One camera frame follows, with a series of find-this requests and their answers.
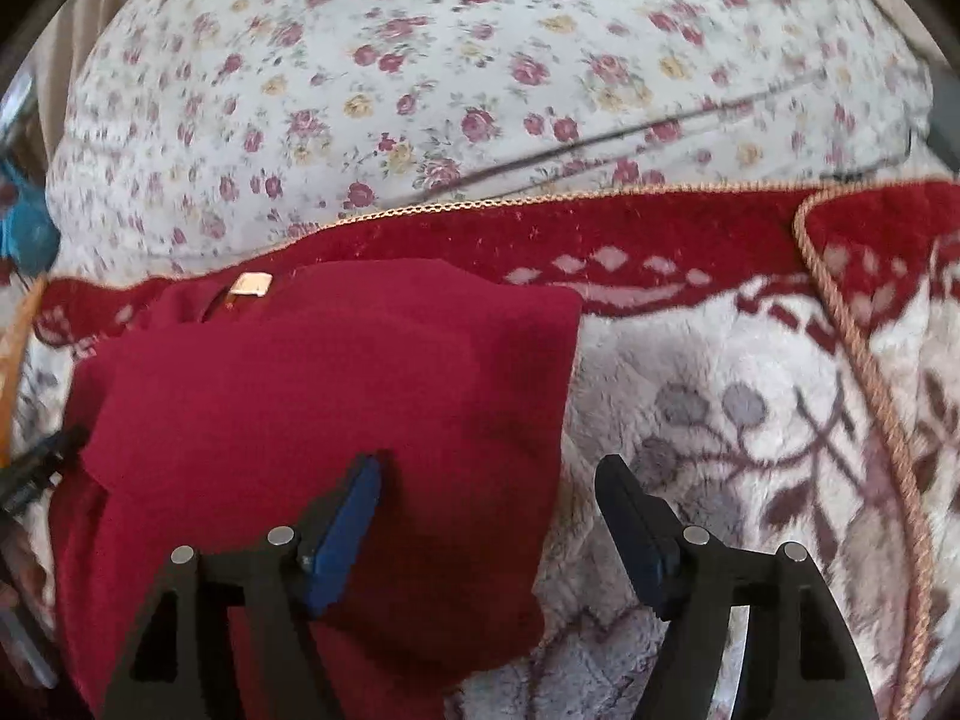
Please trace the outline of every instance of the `fleece blanket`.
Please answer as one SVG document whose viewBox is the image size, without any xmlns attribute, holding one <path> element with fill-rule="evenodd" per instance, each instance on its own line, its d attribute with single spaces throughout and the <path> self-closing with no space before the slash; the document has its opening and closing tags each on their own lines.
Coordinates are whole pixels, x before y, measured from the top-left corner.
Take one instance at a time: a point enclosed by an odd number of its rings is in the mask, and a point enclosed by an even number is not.
<svg viewBox="0 0 960 720">
<path fill-rule="evenodd" d="M 637 605 L 592 498 L 597 461 L 618 452 L 646 490 L 728 544 L 808 546 L 853 632 L 881 713 L 921 717 L 960 662 L 960 190 L 950 183 L 822 194 L 823 187 L 625 189 L 387 211 L 336 223 L 242 266 L 437 258 L 488 280 L 560 284 L 584 298 L 566 404 L 560 495 L 535 592 L 534 652 L 477 674 L 451 718 L 630 717 L 664 636 Z M 215 277 L 229 282 L 236 270 Z M 932 536 L 929 586 L 906 538 L 885 432 L 868 407 L 819 289 L 824 278 L 865 338 L 909 435 L 911 485 Z M 21 409 L 56 420 L 69 362 L 95 352 L 169 284 L 48 290 Z M 918 608 L 929 632 L 916 636 Z M 746 615 L 731 635 L 713 718 L 736 694 Z M 918 685 L 905 653 L 920 642 Z"/>
</svg>

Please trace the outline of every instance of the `clothing tag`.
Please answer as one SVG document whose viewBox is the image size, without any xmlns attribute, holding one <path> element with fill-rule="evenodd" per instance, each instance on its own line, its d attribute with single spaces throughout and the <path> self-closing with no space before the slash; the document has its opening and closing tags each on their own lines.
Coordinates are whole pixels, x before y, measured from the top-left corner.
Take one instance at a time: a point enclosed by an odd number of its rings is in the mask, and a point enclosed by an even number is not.
<svg viewBox="0 0 960 720">
<path fill-rule="evenodd" d="M 262 298 L 274 278 L 270 274 L 240 274 L 230 287 L 230 295 L 256 295 Z"/>
</svg>

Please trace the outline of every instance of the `red garment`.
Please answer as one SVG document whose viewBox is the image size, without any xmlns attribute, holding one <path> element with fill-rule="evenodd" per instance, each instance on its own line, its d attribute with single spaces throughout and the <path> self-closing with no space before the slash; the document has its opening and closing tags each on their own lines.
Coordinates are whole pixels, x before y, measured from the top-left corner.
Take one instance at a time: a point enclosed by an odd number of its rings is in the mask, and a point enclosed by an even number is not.
<svg viewBox="0 0 960 720">
<path fill-rule="evenodd" d="M 222 288 L 171 287 L 76 371 L 67 422 L 93 433 L 50 514 L 71 674 L 99 707 L 173 548 L 243 547 L 387 449 L 373 525 L 315 638 L 347 717 L 440 720 L 443 690 L 542 634 L 531 586 L 579 296 L 439 262 L 329 263 L 203 322 Z M 238 626 L 242 675 L 244 639 Z"/>
</svg>

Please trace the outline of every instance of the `rose pattern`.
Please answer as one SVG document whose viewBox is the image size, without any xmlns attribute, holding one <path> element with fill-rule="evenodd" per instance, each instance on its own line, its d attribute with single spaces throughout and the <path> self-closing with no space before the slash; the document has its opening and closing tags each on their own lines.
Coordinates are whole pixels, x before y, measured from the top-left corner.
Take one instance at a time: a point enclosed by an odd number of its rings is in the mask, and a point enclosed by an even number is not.
<svg viewBox="0 0 960 720">
<path fill-rule="evenodd" d="M 56 268 L 211 271 L 411 202 L 856 172 L 929 102 L 866 0 L 130 0 L 70 95 Z"/>
</svg>

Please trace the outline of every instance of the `silver screw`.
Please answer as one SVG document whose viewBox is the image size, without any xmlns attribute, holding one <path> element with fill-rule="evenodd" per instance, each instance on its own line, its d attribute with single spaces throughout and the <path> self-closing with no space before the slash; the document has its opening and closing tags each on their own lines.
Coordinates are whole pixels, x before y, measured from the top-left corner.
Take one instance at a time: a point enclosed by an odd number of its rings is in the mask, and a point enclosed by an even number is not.
<svg viewBox="0 0 960 720">
<path fill-rule="evenodd" d="M 786 542 L 786 546 L 784 546 L 784 555 L 789 557 L 789 559 L 793 560 L 794 562 L 803 562 L 806 560 L 806 550 L 803 549 L 801 544 L 798 544 L 795 541 Z"/>
<path fill-rule="evenodd" d="M 289 525 L 280 525 L 267 533 L 267 541 L 275 547 L 282 547 L 294 541 L 294 529 Z"/>
<path fill-rule="evenodd" d="M 184 546 L 177 547 L 173 552 L 170 553 L 170 560 L 174 563 L 174 565 L 184 565 L 184 563 L 193 560 L 193 556 L 193 547 L 188 547 L 186 544 L 184 544 Z"/>
<path fill-rule="evenodd" d="M 699 544 L 702 546 L 710 541 L 710 534 L 704 531 L 699 525 L 688 525 L 683 528 L 683 538 L 691 544 Z"/>
</svg>

